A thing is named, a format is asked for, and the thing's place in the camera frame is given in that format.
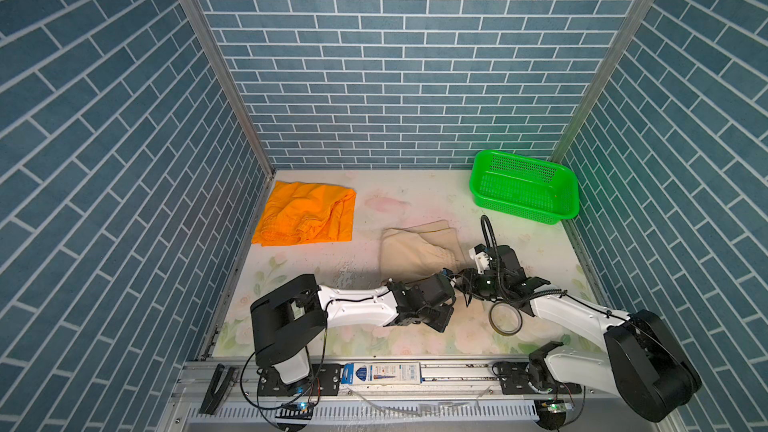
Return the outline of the beige shorts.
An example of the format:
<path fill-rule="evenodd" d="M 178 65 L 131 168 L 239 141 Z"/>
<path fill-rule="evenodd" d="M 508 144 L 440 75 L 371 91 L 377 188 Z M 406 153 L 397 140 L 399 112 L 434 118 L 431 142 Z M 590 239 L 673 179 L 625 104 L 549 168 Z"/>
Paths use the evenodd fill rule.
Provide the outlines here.
<path fill-rule="evenodd" d="M 469 265 L 457 229 L 447 220 L 382 232 L 379 270 L 384 282 L 411 282 L 443 269 L 460 272 Z"/>

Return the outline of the green plastic basket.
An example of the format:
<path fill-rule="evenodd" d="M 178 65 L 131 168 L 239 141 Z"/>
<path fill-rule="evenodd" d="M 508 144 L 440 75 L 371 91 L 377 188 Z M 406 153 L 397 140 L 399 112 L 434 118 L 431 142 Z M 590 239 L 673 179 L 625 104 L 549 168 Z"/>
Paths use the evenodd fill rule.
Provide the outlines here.
<path fill-rule="evenodd" d="M 568 168 L 496 150 L 479 152 L 469 187 L 477 206 L 554 225 L 580 212 L 579 184 Z"/>

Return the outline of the orange shorts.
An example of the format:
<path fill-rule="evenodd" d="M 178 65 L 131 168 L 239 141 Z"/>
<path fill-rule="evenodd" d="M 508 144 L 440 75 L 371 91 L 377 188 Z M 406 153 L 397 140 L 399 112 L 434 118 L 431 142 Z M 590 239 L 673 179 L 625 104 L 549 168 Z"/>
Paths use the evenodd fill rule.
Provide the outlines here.
<path fill-rule="evenodd" d="M 356 197 L 353 189 L 338 185 L 277 181 L 251 243 L 281 247 L 349 242 Z"/>

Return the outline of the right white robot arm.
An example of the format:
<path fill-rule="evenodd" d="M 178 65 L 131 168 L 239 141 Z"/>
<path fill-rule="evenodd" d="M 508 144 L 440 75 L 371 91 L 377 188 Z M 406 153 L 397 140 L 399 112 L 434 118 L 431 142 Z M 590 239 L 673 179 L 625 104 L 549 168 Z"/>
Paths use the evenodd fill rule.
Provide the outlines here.
<path fill-rule="evenodd" d="M 666 323 L 655 313 L 629 313 L 580 299 L 540 277 L 530 277 L 508 246 L 471 251 L 474 267 L 451 282 L 468 300 L 507 306 L 518 317 L 555 323 L 596 346 L 578 351 L 550 341 L 528 356 L 530 389 L 553 394 L 568 384 L 621 398 L 643 419 L 658 423 L 687 404 L 702 379 Z"/>

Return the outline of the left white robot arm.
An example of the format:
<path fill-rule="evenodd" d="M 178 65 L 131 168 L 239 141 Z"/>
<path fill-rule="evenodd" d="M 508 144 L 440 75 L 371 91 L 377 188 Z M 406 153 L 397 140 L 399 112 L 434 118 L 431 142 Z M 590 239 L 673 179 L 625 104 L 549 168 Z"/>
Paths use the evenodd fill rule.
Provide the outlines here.
<path fill-rule="evenodd" d="M 413 283 L 389 281 L 367 290 L 332 288 L 302 274 L 250 305 L 255 362 L 275 370 L 285 385 L 302 382 L 310 374 L 308 345 L 321 332 L 358 325 L 425 325 L 442 333 L 455 300 L 444 274 Z"/>

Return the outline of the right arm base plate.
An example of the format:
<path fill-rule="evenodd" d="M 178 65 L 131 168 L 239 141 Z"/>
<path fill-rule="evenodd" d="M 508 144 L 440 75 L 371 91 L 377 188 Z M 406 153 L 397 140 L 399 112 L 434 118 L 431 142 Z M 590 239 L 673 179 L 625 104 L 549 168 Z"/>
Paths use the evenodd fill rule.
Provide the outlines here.
<path fill-rule="evenodd" d="M 491 365 L 491 372 L 504 395 L 563 393 L 569 396 L 583 391 L 579 384 L 556 381 L 542 362 L 498 361 Z"/>

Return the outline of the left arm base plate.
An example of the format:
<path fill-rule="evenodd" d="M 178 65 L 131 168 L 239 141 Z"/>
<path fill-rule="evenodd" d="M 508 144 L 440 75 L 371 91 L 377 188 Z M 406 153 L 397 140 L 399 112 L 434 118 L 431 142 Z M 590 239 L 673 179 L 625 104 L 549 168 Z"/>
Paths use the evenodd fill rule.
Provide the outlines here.
<path fill-rule="evenodd" d="M 337 396 L 343 366 L 340 364 L 312 363 L 310 374 L 297 382 L 286 384 L 275 368 L 263 370 L 258 385 L 260 397 L 292 397 L 302 393 Z"/>

